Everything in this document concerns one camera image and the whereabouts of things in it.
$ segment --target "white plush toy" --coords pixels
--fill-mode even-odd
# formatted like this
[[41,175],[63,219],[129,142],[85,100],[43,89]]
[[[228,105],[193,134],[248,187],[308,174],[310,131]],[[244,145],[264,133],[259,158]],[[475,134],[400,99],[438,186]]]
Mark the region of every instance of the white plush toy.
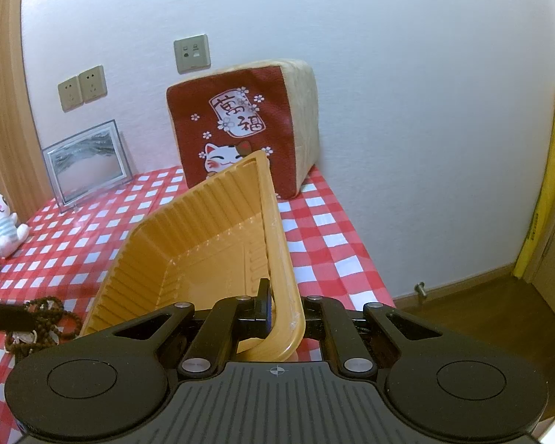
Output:
[[16,227],[18,216],[10,213],[10,207],[0,194],[0,257],[9,257],[29,236],[29,226],[22,223]]

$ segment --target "framed picture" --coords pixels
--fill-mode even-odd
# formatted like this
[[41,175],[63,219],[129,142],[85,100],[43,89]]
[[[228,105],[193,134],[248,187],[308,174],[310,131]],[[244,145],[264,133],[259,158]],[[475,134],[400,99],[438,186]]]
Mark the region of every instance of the framed picture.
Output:
[[132,178],[115,120],[45,148],[43,158],[62,212]]

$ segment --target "wooden floor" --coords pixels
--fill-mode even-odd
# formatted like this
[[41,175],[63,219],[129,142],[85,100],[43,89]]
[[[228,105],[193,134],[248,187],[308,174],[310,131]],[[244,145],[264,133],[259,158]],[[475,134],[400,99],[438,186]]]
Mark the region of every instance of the wooden floor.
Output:
[[549,383],[543,418],[555,416],[555,314],[532,285],[506,277],[404,310],[528,359]]

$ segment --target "cartoon cat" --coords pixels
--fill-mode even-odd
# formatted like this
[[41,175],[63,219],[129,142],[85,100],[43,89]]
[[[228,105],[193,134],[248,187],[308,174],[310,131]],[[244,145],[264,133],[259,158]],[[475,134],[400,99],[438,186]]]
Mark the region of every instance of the cartoon cat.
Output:
[[22,223],[18,227],[18,216],[10,213],[10,207],[0,193],[0,257],[8,257],[29,236],[29,226]]
[[208,177],[227,169],[233,163],[237,163],[241,158],[249,155],[251,144],[244,140],[237,145],[224,145],[218,147],[214,144],[206,144],[205,149],[205,169],[208,171]]

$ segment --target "wall socket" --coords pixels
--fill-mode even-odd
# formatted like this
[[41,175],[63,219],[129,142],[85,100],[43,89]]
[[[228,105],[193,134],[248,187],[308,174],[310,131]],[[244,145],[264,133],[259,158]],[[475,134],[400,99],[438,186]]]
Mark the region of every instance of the wall socket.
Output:
[[78,75],[78,80],[80,81],[80,90],[84,103],[107,95],[107,83],[102,65],[83,71]]
[[78,77],[72,77],[63,81],[57,86],[60,94],[61,109],[65,112],[82,105],[82,95],[80,94],[80,84]]
[[210,66],[208,35],[176,40],[175,59],[179,73]]

